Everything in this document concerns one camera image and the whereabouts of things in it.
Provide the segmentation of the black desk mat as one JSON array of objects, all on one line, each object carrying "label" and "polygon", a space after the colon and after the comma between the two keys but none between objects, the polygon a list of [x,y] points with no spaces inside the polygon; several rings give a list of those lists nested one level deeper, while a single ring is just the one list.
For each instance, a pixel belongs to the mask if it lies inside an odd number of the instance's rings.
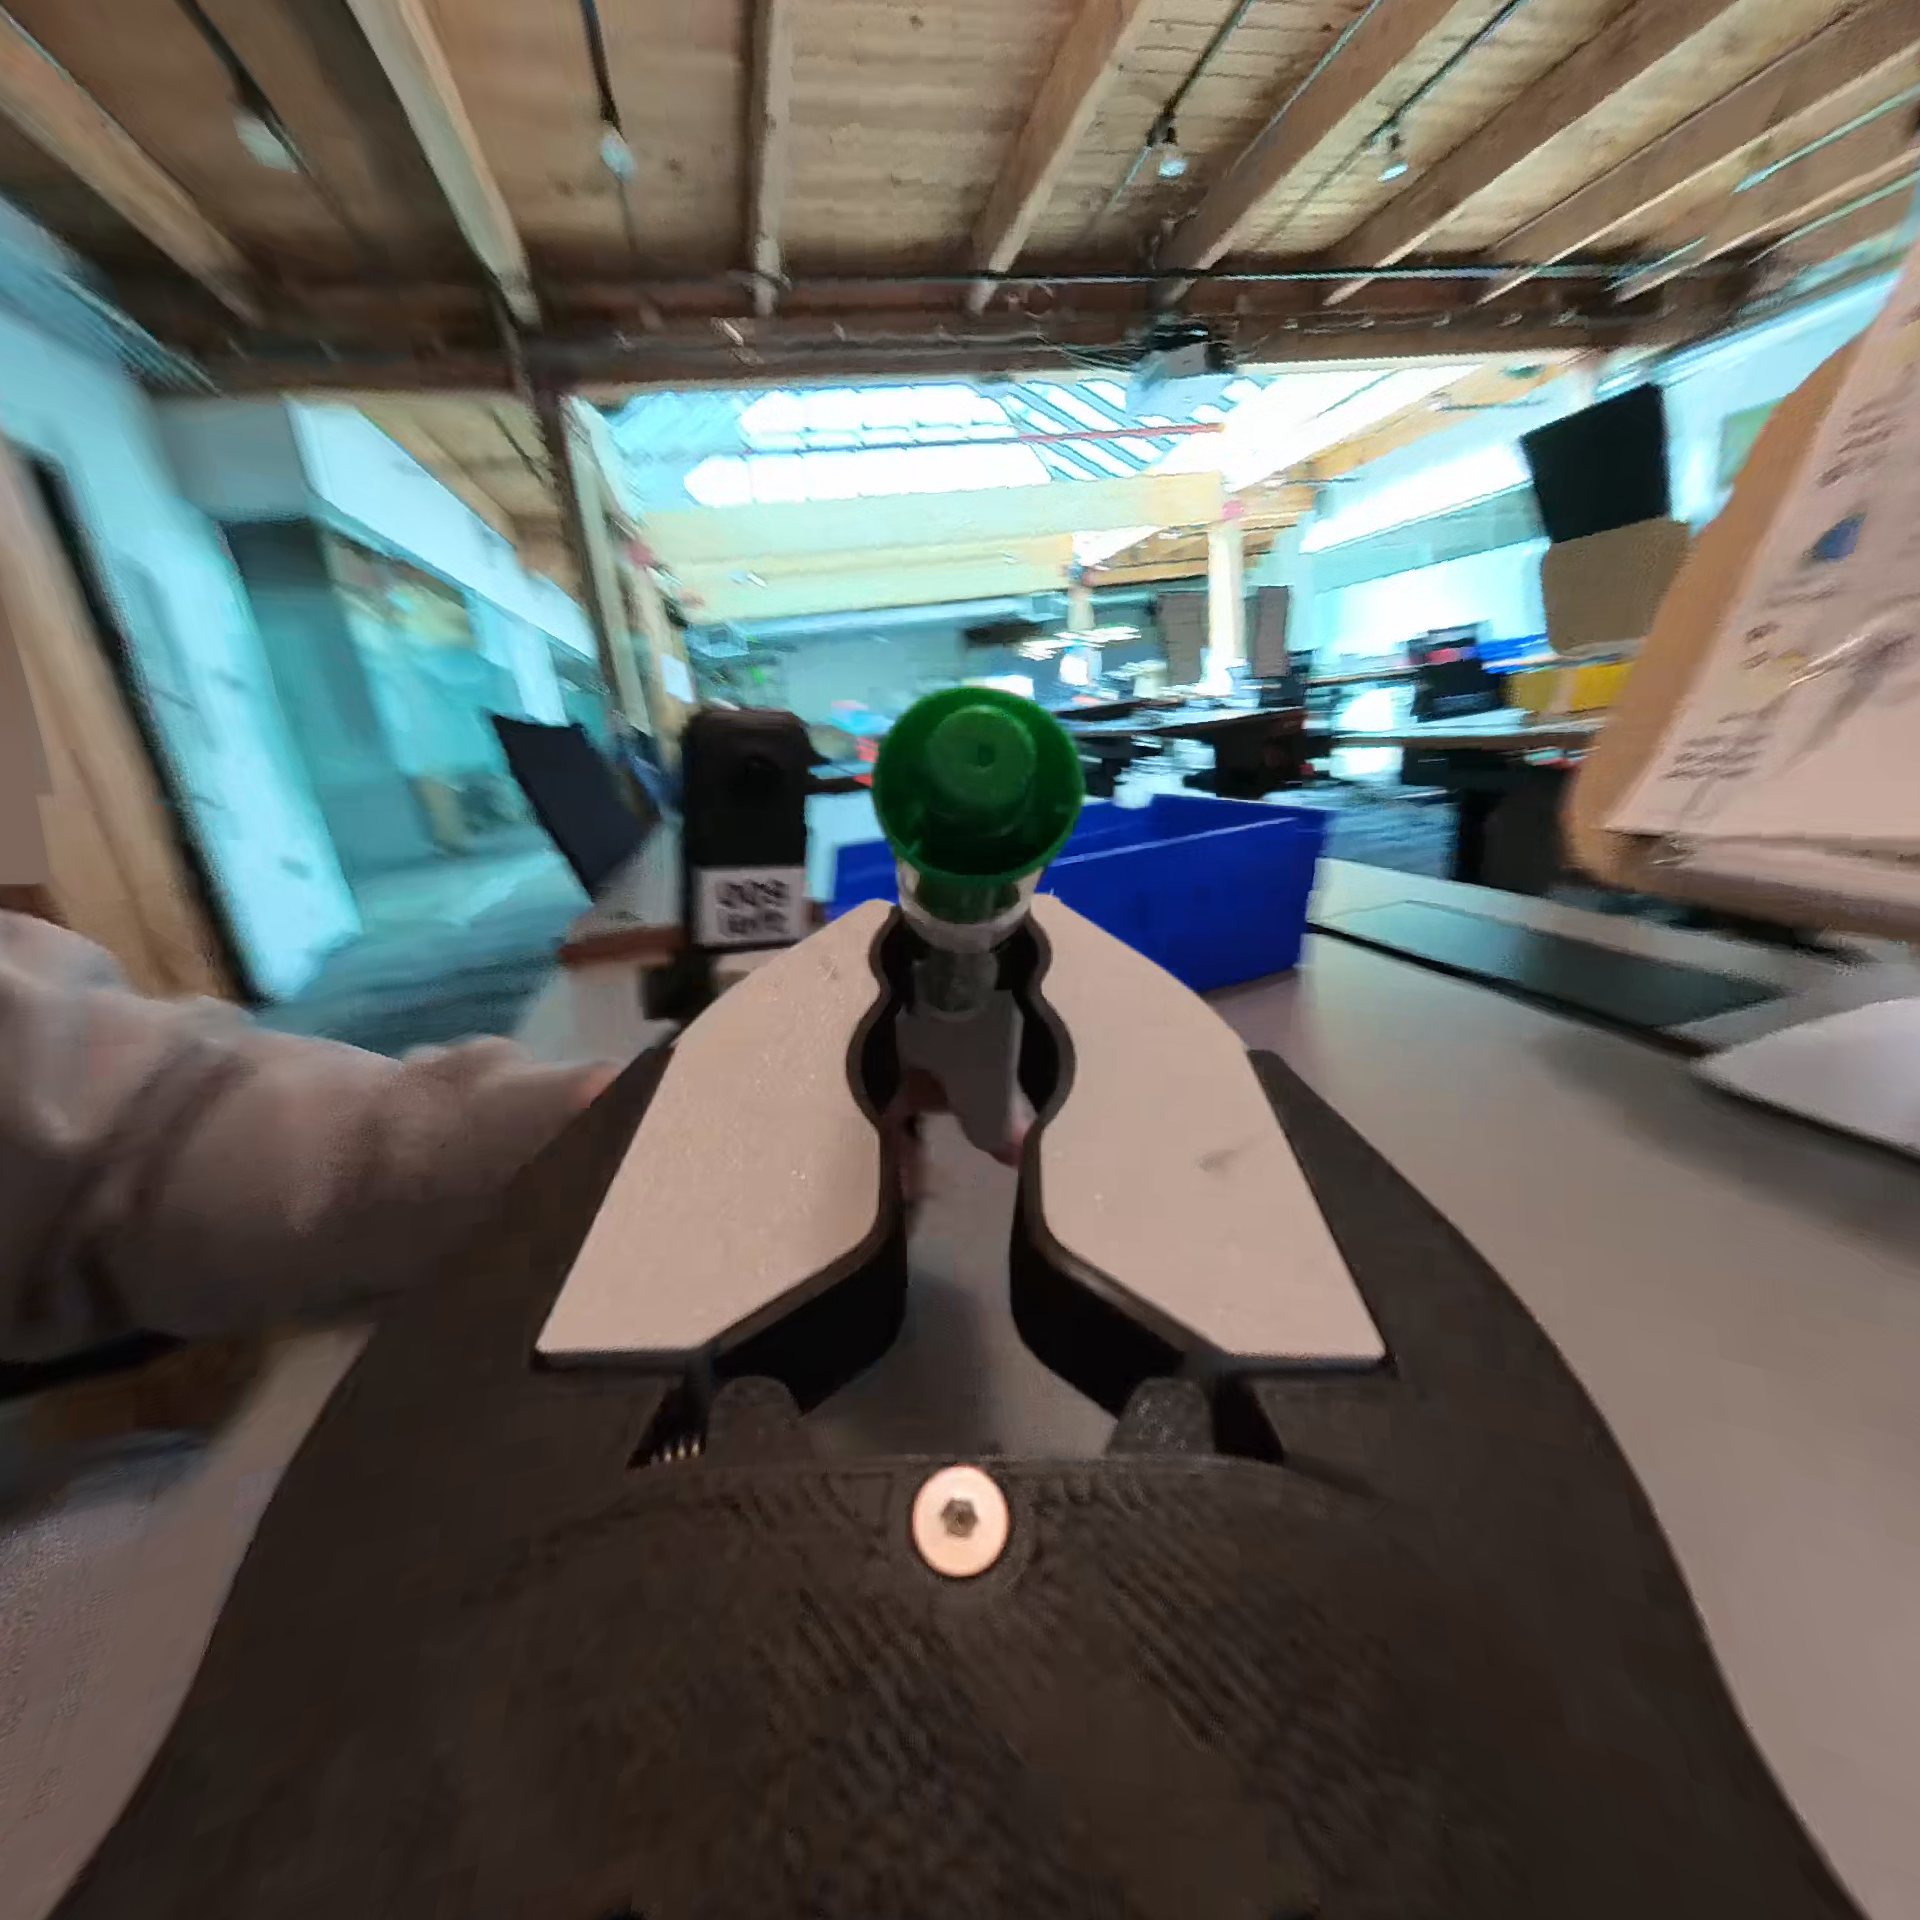
[{"label": "black desk mat", "polygon": [[1674,1037],[1686,1027],[1784,996],[1751,976],[1675,964],[1459,906],[1373,904],[1309,915],[1307,927],[1330,940],[1630,1036]]}]

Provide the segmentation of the black office chair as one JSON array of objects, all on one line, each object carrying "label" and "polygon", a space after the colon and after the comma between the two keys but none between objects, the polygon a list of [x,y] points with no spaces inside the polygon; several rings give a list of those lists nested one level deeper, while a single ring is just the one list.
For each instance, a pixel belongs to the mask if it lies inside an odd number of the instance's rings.
[{"label": "black office chair", "polygon": [[654,842],[663,818],[658,802],[579,723],[507,714],[494,714],[488,723],[535,821],[583,891],[599,898]]}]

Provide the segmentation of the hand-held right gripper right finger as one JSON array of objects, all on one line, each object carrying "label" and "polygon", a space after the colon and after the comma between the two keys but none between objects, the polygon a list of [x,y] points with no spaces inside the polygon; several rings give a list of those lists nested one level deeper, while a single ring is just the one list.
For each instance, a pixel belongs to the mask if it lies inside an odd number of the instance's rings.
[{"label": "hand-held right gripper right finger", "polygon": [[1023,1224],[1047,1272],[1213,1375],[1388,1357],[1226,1017],[1060,901],[1030,909]]}]

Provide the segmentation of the person's left hand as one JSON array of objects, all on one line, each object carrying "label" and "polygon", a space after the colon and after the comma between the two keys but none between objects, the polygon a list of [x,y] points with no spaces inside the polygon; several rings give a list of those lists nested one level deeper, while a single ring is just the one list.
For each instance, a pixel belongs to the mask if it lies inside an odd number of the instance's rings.
[{"label": "person's left hand", "polygon": [[1030,1114],[1012,1083],[990,1087],[973,1071],[910,1064],[900,1071],[896,1091],[880,1104],[882,1135],[896,1155],[903,1192],[924,1183],[931,1117],[954,1120],[973,1153],[999,1165],[1019,1169],[1023,1161]]}]

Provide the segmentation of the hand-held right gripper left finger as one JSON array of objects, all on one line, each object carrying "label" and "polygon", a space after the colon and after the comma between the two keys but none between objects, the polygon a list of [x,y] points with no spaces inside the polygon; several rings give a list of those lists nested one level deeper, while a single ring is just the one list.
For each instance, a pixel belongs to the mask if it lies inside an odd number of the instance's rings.
[{"label": "hand-held right gripper left finger", "polygon": [[906,1313],[896,1157],[866,1091],[886,904],[780,952],[666,1055],[535,1339],[548,1368],[858,1376]]}]

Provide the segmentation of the printed instruction sheet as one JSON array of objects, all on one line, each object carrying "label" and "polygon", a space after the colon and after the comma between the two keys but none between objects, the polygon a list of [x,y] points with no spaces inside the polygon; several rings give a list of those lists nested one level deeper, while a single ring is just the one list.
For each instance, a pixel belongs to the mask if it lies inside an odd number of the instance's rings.
[{"label": "printed instruction sheet", "polygon": [[1686,671],[1612,833],[1916,859],[1916,272],[1768,415],[1644,642]]}]

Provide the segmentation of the blue plastic bin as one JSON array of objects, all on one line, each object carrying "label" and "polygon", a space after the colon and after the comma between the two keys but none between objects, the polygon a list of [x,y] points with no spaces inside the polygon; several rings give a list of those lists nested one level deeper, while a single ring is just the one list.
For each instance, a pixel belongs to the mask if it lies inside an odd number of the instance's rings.
[{"label": "blue plastic bin", "polygon": [[1307,807],[1159,793],[1144,807],[1082,807],[1064,833],[1063,793],[1000,807],[933,802],[915,850],[942,866],[972,856],[968,877],[1005,875],[1051,853],[1028,877],[1192,992],[1292,971],[1328,824]]}]

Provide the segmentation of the grey desk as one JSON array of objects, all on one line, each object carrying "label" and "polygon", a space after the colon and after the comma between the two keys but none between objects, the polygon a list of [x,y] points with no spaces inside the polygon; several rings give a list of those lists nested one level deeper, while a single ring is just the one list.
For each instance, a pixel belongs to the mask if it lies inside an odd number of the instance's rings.
[{"label": "grey desk", "polygon": [[[1523,1296],[1811,1833],[1869,1915],[1916,1915],[1916,1165],[1322,932],[1216,1009]],[[4,1915],[46,1915],[109,1829],[364,1343],[264,1346],[199,1448],[112,1444],[131,1376],[4,1411]]]}]

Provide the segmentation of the green marker pen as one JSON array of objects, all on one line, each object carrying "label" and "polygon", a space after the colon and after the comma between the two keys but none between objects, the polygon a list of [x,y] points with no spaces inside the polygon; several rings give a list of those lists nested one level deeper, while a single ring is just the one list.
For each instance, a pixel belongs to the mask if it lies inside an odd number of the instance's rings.
[{"label": "green marker pen", "polygon": [[973,1071],[1019,1083],[1021,991],[1038,964],[1030,928],[1051,853],[1019,856],[1005,875],[968,877],[972,856],[925,864],[912,842],[933,802],[984,809],[1063,793],[1063,829],[1086,783],[1068,731],[999,688],[948,688],[915,703],[880,746],[870,796],[896,861],[896,916],[880,956],[893,992],[899,1064]]}]

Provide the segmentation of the dark computer monitor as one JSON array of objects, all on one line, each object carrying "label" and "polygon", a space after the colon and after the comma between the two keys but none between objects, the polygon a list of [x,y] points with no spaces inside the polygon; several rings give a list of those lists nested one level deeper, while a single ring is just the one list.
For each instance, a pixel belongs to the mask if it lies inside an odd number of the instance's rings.
[{"label": "dark computer monitor", "polygon": [[1531,427],[1520,456],[1550,545],[1674,515],[1664,389],[1654,381]]}]

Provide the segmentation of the wooden document stand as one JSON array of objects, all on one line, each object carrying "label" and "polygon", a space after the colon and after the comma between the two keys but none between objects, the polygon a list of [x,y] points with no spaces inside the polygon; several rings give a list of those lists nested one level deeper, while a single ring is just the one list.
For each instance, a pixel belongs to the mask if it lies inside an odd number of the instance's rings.
[{"label": "wooden document stand", "polygon": [[1642,769],[1648,738],[1674,706],[1675,684],[1685,680],[1686,671],[1674,656],[1664,656],[1664,667],[1658,674],[1662,684],[1648,700],[1650,715],[1642,715],[1642,704],[1632,703],[1627,723],[1619,725],[1614,708],[1598,746],[1582,763],[1568,815],[1568,842],[1574,859],[1591,875],[1622,889],[1685,906],[1707,906],[1724,915],[1741,915],[1784,928],[1902,945],[1912,954],[1917,935],[1917,833],[1916,859],[1899,859],[1845,856],[1831,849],[1740,849],[1733,844],[1680,849],[1677,844],[1636,840],[1606,827],[1604,815],[1612,800],[1619,799],[1626,780]]}]

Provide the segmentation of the person's left forearm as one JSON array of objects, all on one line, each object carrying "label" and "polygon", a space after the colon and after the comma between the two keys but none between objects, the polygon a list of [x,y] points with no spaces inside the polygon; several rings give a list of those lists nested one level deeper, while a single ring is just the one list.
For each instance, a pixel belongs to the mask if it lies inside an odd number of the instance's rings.
[{"label": "person's left forearm", "polygon": [[421,1280],[612,1087],[506,1041],[403,1061],[133,992],[3,916],[3,1355],[238,1337]]}]

